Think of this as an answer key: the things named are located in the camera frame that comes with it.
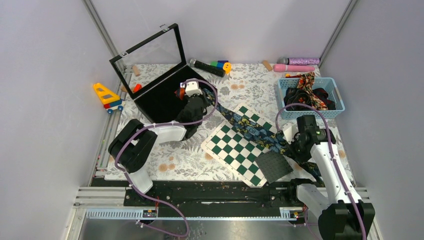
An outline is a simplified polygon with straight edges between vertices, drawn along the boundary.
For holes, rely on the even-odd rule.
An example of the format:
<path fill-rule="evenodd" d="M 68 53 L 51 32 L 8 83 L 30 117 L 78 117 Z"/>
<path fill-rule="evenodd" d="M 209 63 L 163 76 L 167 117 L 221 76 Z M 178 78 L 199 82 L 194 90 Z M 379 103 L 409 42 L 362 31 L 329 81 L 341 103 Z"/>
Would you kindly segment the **red floral tie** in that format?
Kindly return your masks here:
<path fill-rule="evenodd" d="M 309 105 L 317 110 L 328 110 L 329 108 L 326 103 L 313 93 L 312 87 L 314 83 L 314 72 L 308 72 L 301 75 L 296 86 L 296 88 L 300 90 L 300 96 L 298 97 L 297 101 L 301 104 Z"/>

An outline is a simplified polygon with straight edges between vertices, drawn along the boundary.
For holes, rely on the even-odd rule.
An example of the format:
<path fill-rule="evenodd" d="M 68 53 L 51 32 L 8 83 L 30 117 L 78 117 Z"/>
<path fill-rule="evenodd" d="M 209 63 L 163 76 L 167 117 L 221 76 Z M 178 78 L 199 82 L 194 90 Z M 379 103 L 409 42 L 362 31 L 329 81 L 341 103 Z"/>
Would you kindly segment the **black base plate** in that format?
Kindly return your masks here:
<path fill-rule="evenodd" d="M 132 188 L 125 191 L 125 207 L 152 207 L 159 217 L 262 218 L 279 217 L 281 210 L 301 211 L 291 182 L 266 183 L 249 187 L 241 181 L 153 181 L 140 196 Z"/>

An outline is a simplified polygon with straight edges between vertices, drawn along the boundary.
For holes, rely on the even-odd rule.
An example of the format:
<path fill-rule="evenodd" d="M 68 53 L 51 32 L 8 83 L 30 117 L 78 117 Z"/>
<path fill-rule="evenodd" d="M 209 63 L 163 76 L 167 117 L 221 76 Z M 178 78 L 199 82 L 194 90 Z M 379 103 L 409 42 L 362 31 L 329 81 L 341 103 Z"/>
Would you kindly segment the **green blue block stack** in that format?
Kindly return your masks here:
<path fill-rule="evenodd" d="M 218 69 L 223 69 L 227 63 L 229 63 L 228 60 L 218 60 L 218 61 L 211 61 L 210 65 Z"/>

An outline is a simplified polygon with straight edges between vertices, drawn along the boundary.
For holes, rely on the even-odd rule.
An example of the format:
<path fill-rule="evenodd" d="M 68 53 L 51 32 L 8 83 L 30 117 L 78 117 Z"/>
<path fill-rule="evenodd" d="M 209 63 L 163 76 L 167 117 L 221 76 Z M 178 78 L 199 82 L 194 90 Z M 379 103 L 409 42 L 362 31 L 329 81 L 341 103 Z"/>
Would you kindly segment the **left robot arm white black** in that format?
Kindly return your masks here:
<path fill-rule="evenodd" d="M 176 120 L 170 125 L 146 129 L 131 139 L 138 131 L 147 125 L 138 119 L 130 120 L 108 147 L 109 154 L 124 169 L 129 176 L 129 181 L 138 190 L 136 199 L 144 206 L 152 204 L 155 200 L 153 181 L 147 173 L 145 164 L 155 146 L 166 142 L 185 141 L 196 133 L 199 122 L 207 114 L 207 99 L 204 95 L 194 95 L 187 98 L 187 103 Z"/>

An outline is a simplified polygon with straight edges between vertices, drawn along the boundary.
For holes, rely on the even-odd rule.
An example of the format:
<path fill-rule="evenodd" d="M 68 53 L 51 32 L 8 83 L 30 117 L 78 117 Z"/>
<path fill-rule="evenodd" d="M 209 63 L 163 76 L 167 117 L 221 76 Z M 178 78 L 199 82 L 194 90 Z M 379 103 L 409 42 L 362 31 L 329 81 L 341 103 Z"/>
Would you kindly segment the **green white chessboard mat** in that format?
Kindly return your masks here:
<path fill-rule="evenodd" d="M 264 126 L 266 130 L 277 132 L 274 123 L 261 115 L 254 108 L 240 103 L 233 112 L 248 117 L 250 120 Z M 228 121 L 224 120 L 201 144 L 201 148 L 215 160 L 221 163 L 238 179 L 251 188 L 261 188 L 268 183 L 263 172 L 256 163 L 256 158 L 270 150 L 257 145 L 251 140 L 244 138 L 243 134 L 236 131 Z M 288 164 L 287 173 L 283 174 L 277 181 L 289 181 L 294 177 L 294 169 L 291 163 L 283 156 Z"/>

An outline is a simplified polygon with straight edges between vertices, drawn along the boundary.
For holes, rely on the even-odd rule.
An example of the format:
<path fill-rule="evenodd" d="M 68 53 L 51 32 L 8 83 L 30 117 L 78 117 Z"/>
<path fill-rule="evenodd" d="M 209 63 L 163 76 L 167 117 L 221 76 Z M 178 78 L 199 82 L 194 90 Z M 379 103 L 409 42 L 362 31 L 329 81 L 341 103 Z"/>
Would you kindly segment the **light blue plastic basket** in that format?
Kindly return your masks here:
<path fill-rule="evenodd" d="M 276 92 L 276 101 L 278 109 L 283 108 L 286 104 L 284 97 L 288 88 L 295 88 L 299 82 L 299 78 L 280 78 L 277 81 L 278 90 Z M 345 111 L 345 105 L 342 100 L 342 96 L 339 92 L 338 86 L 335 80 L 331 77 L 316 77 L 312 89 L 322 88 L 328 93 L 328 99 L 335 103 L 335 110 L 320 110 L 320 113 L 325 119 L 334 119 L 336 116 Z M 280 116 L 285 120 L 295 120 L 303 115 L 314 115 L 316 118 L 321 118 L 313 110 L 304 111 L 287 111 L 283 110 Z"/>

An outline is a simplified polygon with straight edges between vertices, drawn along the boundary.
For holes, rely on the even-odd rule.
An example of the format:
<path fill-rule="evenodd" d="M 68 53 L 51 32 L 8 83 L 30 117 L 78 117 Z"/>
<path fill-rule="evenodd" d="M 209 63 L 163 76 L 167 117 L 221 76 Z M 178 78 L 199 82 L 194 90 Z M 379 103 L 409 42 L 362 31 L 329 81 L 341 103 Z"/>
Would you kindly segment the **yellow toy truck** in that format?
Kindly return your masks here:
<path fill-rule="evenodd" d="M 119 95 L 112 92 L 101 83 L 95 83 L 92 87 L 108 114 L 124 110 L 125 101 Z"/>

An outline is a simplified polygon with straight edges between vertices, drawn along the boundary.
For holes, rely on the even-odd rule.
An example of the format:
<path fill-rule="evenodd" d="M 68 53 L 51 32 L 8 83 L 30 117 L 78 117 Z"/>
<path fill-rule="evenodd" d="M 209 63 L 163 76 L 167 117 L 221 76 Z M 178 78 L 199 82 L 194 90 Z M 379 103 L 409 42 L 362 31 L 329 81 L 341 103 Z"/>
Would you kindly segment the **red toy block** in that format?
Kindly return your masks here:
<path fill-rule="evenodd" d="M 133 88 L 132 92 L 136 93 L 137 91 L 139 91 L 140 89 L 142 89 L 142 85 L 141 84 L 136 84 L 135 87 Z"/>

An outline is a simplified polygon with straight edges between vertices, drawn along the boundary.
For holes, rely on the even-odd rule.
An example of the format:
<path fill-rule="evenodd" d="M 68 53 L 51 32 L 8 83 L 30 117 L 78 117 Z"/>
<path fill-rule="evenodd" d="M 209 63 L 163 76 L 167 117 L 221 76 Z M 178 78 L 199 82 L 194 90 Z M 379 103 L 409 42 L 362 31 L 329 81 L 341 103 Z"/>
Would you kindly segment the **dark blue floral tie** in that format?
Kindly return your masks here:
<path fill-rule="evenodd" d="M 287 140 L 284 139 L 282 130 L 276 133 L 265 129 L 253 120 L 237 114 L 220 103 L 217 104 L 216 110 L 232 125 L 238 133 L 241 133 L 245 139 L 254 142 L 259 146 L 269 149 L 272 152 L 279 153 L 285 157 L 293 159 L 301 168 L 312 175 L 316 182 L 324 186 L 322 175 L 316 163 L 308 160 L 301 160 L 298 153 L 289 146 Z"/>

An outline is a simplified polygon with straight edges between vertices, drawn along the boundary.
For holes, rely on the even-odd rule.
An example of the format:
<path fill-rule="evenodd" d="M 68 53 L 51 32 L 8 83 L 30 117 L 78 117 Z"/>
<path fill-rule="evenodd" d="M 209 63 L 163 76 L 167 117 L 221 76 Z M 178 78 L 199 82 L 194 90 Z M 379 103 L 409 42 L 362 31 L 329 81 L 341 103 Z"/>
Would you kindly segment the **dark red ties pile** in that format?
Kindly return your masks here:
<path fill-rule="evenodd" d="M 312 92 L 305 91 L 299 88 L 289 87 L 283 98 L 284 104 L 305 104 L 317 110 L 327 111 L 336 110 L 334 101 L 328 99 L 329 94 L 323 88 L 313 89 Z"/>

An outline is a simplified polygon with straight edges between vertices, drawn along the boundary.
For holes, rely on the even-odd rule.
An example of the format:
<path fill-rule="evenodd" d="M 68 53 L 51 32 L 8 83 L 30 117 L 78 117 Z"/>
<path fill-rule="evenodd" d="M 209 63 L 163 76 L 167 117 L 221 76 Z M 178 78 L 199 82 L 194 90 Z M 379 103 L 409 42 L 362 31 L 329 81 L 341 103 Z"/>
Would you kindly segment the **floral table mat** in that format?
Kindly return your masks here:
<path fill-rule="evenodd" d="M 254 108 L 263 117 L 275 123 L 279 110 L 275 87 L 280 78 L 286 74 L 296 75 L 296 72 L 267 71 L 262 63 L 231 63 L 231 71 L 225 77 L 218 77 L 208 72 L 194 68 L 204 79 L 218 88 L 218 101 L 226 108 L 234 110 L 239 104 Z M 139 111 L 133 100 L 127 94 L 125 106 L 120 114 L 116 128 L 117 135 L 131 119 L 139 119 L 142 123 L 150 121 Z M 152 180 L 174 181 L 241 181 L 231 171 L 215 160 L 201 148 L 201 143 L 223 122 L 224 118 L 214 114 L 198 128 L 197 132 L 185 141 L 166 142 L 155 145 L 145 164 Z M 356 182 L 350 168 L 348 157 L 334 119 L 327 120 L 331 131 L 337 140 L 338 154 L 345 171 L 351 181 Z M 288 159 L 294 169 L 291 178 L 311 178 L 305 170 L 293 160 Z M 107 181 L 126 180 L 122 171 L 114 165 L 110 156 L 104 179 Z"/>

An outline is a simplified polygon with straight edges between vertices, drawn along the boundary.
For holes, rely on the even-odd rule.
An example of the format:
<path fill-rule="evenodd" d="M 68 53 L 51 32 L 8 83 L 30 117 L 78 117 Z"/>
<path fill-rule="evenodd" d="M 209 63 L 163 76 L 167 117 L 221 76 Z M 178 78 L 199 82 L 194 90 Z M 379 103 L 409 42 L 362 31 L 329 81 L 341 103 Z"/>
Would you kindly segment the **orange navy striped rolled tie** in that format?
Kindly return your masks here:
<path fill-rule="evenodd" d="M 176 97 L 178 97 L 180 100 L 183 100 L 185 97 L 185 88 L 180 87 L 179 89 L 177 89 L 175 92 Z"/>

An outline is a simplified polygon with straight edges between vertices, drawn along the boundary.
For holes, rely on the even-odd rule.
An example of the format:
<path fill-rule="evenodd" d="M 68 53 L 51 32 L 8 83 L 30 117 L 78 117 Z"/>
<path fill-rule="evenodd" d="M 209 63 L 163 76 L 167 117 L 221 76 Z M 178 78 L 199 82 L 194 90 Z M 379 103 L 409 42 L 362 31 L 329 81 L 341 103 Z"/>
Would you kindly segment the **grey studded baseplate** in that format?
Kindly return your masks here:
<path fill-rule="evenodd" d="M 271 184 L 277 181 L 289 181 L 294 176 L 294 169 L 285 156 L 267 151 L 260 153 L 254 163 L 258 170 L 256 175 Z"/>

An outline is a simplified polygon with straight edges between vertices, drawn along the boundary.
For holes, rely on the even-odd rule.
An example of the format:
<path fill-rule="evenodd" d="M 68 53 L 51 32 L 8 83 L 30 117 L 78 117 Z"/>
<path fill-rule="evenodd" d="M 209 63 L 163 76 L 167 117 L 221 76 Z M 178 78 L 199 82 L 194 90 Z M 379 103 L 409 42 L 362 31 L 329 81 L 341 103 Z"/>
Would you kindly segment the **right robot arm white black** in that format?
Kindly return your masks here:
<path fill-rule="evenodd" d="M 309 179 L 296 178 L 287 188 L 287 201 L 306 205 L 317 218 L 324 240 L 365 240 L 375 217 L 374 206 L 364 202 L 350 182 L 337 153 L 336 139 L 328 127 L 320 128 L 314 115 L 296 119 L 297 131 L 285 133 L 289 149 L 300 164 L 316 163 L 327 195 Z"/>

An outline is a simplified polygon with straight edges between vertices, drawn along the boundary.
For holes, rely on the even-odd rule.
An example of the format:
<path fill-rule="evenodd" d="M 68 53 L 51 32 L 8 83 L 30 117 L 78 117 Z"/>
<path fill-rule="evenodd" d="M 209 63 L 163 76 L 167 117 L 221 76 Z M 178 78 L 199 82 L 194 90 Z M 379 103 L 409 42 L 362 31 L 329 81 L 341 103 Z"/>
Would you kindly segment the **small wooden block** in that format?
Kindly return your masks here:
<path fill-rule="evenodd" d="M 267 71 L 269 71 L 269 72 L 273 71 L 273 67 L 271 66 L 271 64 L 267 60 L 263 60 L 262 64 L 267 69 Z"/>

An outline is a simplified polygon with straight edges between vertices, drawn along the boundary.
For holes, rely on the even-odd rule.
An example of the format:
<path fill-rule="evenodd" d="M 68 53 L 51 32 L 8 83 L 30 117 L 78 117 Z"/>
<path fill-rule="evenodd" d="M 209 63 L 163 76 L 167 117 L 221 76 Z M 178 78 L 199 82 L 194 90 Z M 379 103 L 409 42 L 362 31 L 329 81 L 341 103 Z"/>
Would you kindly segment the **black glitter microphone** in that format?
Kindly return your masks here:
<path fill-rule="evenodd" d="M 191 67 L 194 67 L 194 68 L 203 70 L 205 72 L 208 72 L 210 74 L 216 75 L 218 77 L 224 77 L 226 75 L 225 70 L 220 69 L 220 68 L 217 68 L 217 67 L 212 66 L 212 65 L 209 65 L 209 64 L 206 64 L 204 62 L 201 62 L 199 60 L 196 60 L 195 58 L 192 58 L 189 61 L 189 65 Z"/>

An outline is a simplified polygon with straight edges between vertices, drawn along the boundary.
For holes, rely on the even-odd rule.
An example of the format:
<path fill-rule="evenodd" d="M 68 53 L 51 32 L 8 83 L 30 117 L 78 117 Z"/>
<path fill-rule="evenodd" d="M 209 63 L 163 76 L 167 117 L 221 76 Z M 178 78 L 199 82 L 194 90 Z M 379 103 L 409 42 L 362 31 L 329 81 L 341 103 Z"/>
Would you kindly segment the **wooden peg left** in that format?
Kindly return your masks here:
<path fill-rule="evenodd" d="M 139 76 L 141 75 L 141 73 L 140 73 L 140 71 L 139 71 L 139 69 L 138 69 L 138 67 L 137 67 L 136 65 L 133 65 L 133 66 L 131 67 L 131 69 L 132 69 L 133 74 L 134 74 L 136 77 L 139 77 Z"/>

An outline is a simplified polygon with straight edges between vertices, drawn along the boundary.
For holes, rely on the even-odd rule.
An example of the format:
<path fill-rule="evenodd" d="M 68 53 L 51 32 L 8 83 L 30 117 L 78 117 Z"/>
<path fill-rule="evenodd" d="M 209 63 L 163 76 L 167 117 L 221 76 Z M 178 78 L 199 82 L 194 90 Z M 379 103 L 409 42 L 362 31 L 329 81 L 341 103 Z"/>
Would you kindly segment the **black display box glass lid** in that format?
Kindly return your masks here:
<path fill-rule="evenodd" d="M 188 79 L 204 80 L 187 63 L 179 25 L 162 25 L 161 30 L 110 59 L 110 64 L 141 113 L 153 123 L 176 119 L 187 104 L 175 91 Z M 140 76 L 136 77 L 132 66 Z M 142 89 L 133 92 L 136 84 Z"/>

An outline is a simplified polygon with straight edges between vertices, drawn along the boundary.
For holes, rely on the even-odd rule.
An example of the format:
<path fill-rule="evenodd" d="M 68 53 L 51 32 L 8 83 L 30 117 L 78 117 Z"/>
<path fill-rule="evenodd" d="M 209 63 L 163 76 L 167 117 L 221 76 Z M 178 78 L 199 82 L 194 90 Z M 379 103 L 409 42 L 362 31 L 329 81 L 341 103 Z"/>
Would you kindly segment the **purple glitter microphone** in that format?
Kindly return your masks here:
<path fill-rule="evenodd" d="M 309 57 L 280 57 L 277 60 L 277 64 L 294 65 L 294 66 L 309 66 L 318 65 L 320 58 L 309 58 Z"/>

